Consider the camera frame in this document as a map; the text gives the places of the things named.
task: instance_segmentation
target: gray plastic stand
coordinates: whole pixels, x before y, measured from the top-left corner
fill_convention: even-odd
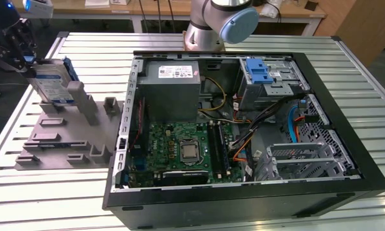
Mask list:
[[[121,103],[108,97],[95,102],[84,84],[69,82],[73,106],[41,103],[43,113],[24,150],[17,170],[104,168],[115,151],[121,119]]]

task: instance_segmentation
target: motherboard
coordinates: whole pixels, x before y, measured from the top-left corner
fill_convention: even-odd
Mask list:
[[[189,174],[189,180],[197,183],[241,182],[240,165],[229,165],[227,150],[232,140],[228,122],[152,123],[148,155],[133,160],[137,172],[132,178],[137,178],[139,187],[177,185],[180,180],[184,184]]]

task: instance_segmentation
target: floor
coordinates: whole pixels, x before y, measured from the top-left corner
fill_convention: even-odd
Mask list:
[[[69,32],[133,32],[132,23],[129,20],[51,20],[51,26],[43,27],[39,20],[33,20],[36,28],[35,34],[37,37],[39,51],[37,56],[45,57],[53,40],[60,31]],[[176,24],[176,32],[181,33],[187,28],[188,22],[179,21]],[[157,33],[157,22],[149,21],[149,32]],[[169,22],[163,23],[163,33],[172,33],[172,25]],[[381,85],[385,88],[385,50],[368,68]],[[19,100],[28,86],[27,80],[17,73],[5,73],[0,70],[0,132],[5,126],[7,120],[13,112]]]

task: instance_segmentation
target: slotted aluminum table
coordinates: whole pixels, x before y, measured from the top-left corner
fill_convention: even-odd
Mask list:
[[[133,50],[183,49],[179,34],[60,33],[48,58],[68,56],[95,100],[125,97]],[[228,51],[303,52],[385,175],[385,90],[343,42],[331,37],[252,36]],[[101,210],[107,168],[16,171],[15,159],[41,109],[29,86],[0,135],[0,231],[125,230]],[[385,230],[385,193],[319,218],[269,220],[183,230]]]

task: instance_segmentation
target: open computer tower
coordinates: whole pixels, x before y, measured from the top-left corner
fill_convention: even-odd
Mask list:
[[[104,197],[129,229],[320,216],[384,191],[305,54],[135,52]]]

